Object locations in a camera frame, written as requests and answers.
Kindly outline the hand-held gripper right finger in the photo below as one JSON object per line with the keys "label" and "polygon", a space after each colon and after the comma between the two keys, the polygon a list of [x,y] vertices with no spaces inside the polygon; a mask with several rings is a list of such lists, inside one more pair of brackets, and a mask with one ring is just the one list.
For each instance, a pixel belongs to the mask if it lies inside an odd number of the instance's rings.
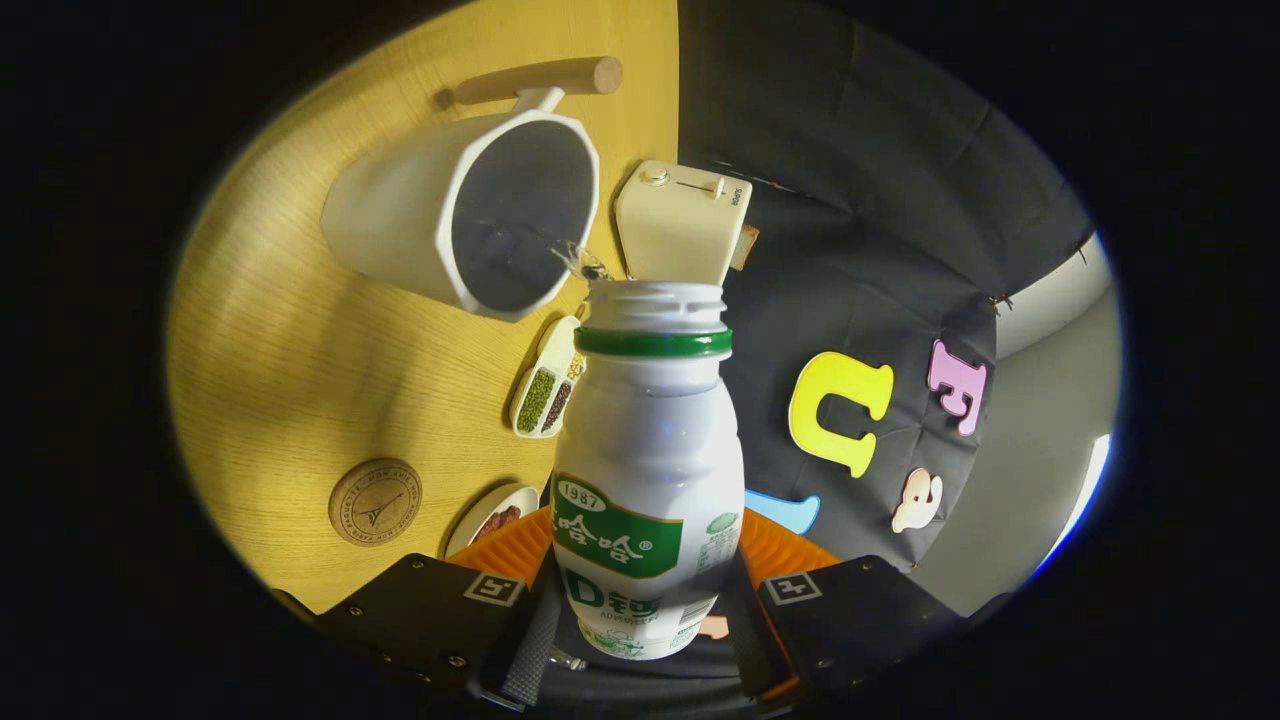
{"label": "hand-held gripper right finger", "polygon": [[719,611],[742,692],[762,714],[856,693],[969,628],[888,561],[842,561],[750,509]]}

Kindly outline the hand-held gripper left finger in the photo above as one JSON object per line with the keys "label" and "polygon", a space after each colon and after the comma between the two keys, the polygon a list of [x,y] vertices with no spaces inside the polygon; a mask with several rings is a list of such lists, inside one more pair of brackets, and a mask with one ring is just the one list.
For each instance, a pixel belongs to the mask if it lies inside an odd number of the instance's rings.
{"label": "hand-held gripper left finger", "polygon": [[451,560],[407,553],[315,625],[394,676],[524,714],[539,703],[563,609],[543,507]]}

